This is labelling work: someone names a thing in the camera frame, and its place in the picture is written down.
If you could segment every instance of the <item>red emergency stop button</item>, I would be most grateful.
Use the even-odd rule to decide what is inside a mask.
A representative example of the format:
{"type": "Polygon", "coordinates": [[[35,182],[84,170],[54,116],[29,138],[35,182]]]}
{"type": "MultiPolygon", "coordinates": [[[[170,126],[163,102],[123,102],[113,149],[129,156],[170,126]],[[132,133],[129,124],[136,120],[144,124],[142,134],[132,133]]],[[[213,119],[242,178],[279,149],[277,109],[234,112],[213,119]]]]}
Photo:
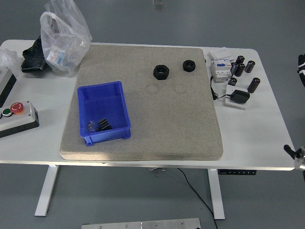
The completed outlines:
{"type": "Polygon", "coordinates": [[[23,109],[24,108],[22,103],[14,103],[12,106],[10,106],[10,110],[17,115],[21,114],[23,109]]]}

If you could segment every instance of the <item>plastic bag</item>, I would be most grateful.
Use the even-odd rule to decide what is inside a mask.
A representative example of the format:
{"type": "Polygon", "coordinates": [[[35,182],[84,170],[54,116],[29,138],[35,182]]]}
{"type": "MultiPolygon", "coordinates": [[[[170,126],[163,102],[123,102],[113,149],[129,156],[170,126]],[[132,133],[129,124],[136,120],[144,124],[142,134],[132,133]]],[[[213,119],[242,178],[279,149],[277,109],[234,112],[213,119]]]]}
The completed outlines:
{"type": "Polygon", "coordinates": [[[87,23],[73,0],[51,0],[40,18],[41,44],[53,70],[73,71],[92,40],[87,23]]]}
{"type": "Polygon", "coordinates": [[[9,51],[8,49],[0,50],[0,67],[8,67],[14,76],[22,74],[22,62],[23,57],[18,57],[15,51],[9,51]]]}

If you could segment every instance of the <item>table leg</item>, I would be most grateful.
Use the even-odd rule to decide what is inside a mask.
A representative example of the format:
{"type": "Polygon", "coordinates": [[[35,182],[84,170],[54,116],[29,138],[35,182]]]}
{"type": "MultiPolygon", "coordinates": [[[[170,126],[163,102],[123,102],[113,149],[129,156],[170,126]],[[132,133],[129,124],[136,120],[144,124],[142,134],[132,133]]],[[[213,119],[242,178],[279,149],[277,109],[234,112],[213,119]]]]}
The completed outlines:
{"type": "Polygon", "coordinates": [[[224,206],[221,197],[220,184],[217,169],[208,169],[210,191],[214,212],[214,219],[224,219],[224,206]]]}
{"type": "Polygon", "coordinates": [[[43,183],[35,216],[46,216],[59,166],[49,166],[43,183]]]}

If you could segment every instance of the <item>blue plastic bin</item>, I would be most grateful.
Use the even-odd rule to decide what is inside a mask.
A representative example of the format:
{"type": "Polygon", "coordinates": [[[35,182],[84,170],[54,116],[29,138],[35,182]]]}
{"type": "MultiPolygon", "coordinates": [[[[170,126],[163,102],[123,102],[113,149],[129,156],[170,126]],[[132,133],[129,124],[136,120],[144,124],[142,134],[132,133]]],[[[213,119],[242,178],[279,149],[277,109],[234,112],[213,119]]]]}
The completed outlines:
{"type": "Polygon", "coordinates": [[[79,87],[77,95],[80,135],[85,139],[86,146],[131,137],[131,125],[120,81],[79,87]],[[97,123],[104,118],[112,126],[112,130],[97,132],[94,125],[98,125],[97,123]]]}

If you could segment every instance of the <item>black hex nut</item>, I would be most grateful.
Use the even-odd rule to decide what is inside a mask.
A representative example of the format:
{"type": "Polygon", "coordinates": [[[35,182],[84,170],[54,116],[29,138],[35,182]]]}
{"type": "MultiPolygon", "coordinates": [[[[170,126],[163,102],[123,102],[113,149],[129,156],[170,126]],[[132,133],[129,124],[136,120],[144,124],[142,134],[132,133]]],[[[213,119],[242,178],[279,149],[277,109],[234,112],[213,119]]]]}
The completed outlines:
{"type": "Polygon", "coordinates": [[[153,75],[157,80],[166,80],[170,70],[165,65],[157,65],[153,70],[153,75]]]}
{"type": "Polygon", "coordinates": [[[196,68],[196,64],[194,61],[187,60],[183,62],[183,70],[185,70],[186,72],[190,73],[194,71],[195,68],[196,68]]]}

